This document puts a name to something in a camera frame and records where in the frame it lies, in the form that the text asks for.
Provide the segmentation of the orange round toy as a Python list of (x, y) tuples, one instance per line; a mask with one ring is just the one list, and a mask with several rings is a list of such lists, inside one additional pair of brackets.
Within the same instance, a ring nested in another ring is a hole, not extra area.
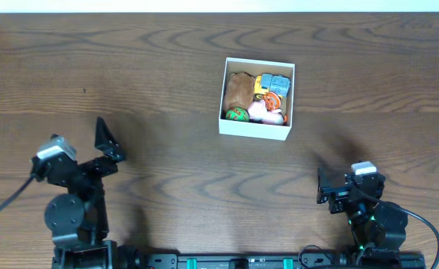
[(274, 111), (281, 107), (281, 97), (274, 92), (265, 93), (263, 100), (268, 111)]

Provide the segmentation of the brown plush toy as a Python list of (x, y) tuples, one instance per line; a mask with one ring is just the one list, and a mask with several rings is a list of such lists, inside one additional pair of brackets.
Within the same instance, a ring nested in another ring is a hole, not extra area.
[(232, 73), (228, 77), (222, 101), (224, 112), (231, 108), (247, 109), (253, 102), (255, 77), (246, 72)]

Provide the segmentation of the green numbered ball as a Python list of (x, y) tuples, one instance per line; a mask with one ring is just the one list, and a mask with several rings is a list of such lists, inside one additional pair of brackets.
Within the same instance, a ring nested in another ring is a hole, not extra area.
[(226, 111), (225, 118), (232, 121), (249, 122), (249, 113), (244, 108), (233, 107)]

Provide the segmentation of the yellow grey toy truck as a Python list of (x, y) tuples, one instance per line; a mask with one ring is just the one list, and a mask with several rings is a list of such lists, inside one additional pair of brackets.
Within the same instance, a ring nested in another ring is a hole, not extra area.
[(285, 97), (290, 90), (291, 80), (283, 75), (263, 73), (255, 78), (253, 100), (258, 101), (266, 93), (272, 92)]

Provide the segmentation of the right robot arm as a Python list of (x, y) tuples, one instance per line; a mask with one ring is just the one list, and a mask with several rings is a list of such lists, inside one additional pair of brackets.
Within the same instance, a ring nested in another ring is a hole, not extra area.
[(385, 176), (372, 163), (356, 163), (351, 169), (339, 187), (334, 187), (323, 169), (318, 169), (317, 203), (327, 202), (331, 214), (346, 214), (355, 241), (350, 253), (352, 262), (397, 265), (399, 248), (406, 239), (407, 214), (380, 200)]

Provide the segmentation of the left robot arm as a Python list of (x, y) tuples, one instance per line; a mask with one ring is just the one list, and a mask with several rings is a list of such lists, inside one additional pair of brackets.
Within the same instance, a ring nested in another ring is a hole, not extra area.
[(38, 182), (66, 189), (46, 206), (44, 221), (52, 232), (53, 268), (114, 268), (117, 246), (109, 233), (102, 179), (118, 172), (125, 151), (111, 134), (103, 118), (96, 120), (94, 147), (102, 152), (78, 163), (76, 150), (67, 140), (53, 134), (31, 159), (31, 177)]

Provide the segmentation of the white toy duck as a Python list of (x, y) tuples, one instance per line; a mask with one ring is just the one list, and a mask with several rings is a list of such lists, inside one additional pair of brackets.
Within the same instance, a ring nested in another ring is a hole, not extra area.
[(253, 102), (247, 109), (249, 119), (268, 125), (284, 125), (282, 109), (269, 111), (264, 100)]

